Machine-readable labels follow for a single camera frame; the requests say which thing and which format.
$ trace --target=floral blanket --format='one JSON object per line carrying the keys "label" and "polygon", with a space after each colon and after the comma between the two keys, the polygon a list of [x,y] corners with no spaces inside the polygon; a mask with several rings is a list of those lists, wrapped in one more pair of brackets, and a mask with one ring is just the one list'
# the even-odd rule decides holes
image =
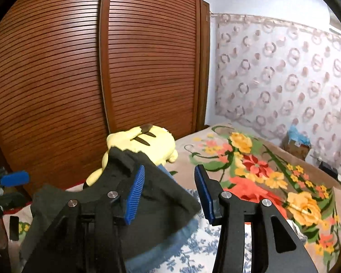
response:
{"label": "floral blanket", "polygon": [[237,132],[230,124],[177,140],[178,159],[166,169],[186,189],[195,189],[193,169],[203,164],[211,178],[239,198],[270,199],[307,236],[306,249],[319,273],[335,264],[341,247],[341,186],[323,171],[279,147]]}

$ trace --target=curtain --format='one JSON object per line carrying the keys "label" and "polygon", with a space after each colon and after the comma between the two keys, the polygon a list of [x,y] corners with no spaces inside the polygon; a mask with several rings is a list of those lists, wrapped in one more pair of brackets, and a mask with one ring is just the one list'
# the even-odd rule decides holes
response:
{"label": "curtain", "polygon": [[341,164],[341,35],[251,15],[217,14],[216,114],[282,140],[293,124]]}

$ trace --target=denim fabric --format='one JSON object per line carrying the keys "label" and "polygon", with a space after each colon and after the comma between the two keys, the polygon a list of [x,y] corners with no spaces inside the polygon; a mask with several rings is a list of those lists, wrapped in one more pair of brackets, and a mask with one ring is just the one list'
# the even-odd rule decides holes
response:
{"label": "denim fabric", "polygon": [[[160,170],[173,178],[163,165],[158,166]],[[148,273],[164,261],[177,254],[187,240],[198,229],[198,221],[193,218],[177,233],[169,236],[166,241],[125,262],[128,273]]]}

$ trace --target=stuffed animal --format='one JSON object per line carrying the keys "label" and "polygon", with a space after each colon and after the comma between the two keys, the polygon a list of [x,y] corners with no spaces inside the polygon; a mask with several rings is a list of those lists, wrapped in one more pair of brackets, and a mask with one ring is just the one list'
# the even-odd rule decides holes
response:
{"label": "stuffed animal", "polygon": [[[178,157],[176,142],[172,134],[165,128],[151,124],[134,127],[128,131],[120,131],[110,134],[107,139],[107,147],[117,147],[120,150],[143,152],[155,165],[165,165],[166,161],[175,162]],[[102,168],[94,171],[86,180],[91,186],[98,180],[108,161],[108,151],[102,159]]]}

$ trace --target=louvered wooden door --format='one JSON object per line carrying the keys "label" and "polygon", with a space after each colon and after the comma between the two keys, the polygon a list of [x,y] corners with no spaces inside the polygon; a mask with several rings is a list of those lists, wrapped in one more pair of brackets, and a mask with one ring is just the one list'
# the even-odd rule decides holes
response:
{"label": "louvered wooden door", "polygon": [[0,147],[32,194],[101,166],[100,0],[18,0],[0,22]]}
{"label": "louvered wooden door", "polygon": [[100,52],[110,131],[143,123],[175,138],[195,131],[199,20],[200,0],[110,0],[100,29],[108,32],[108,54]]}

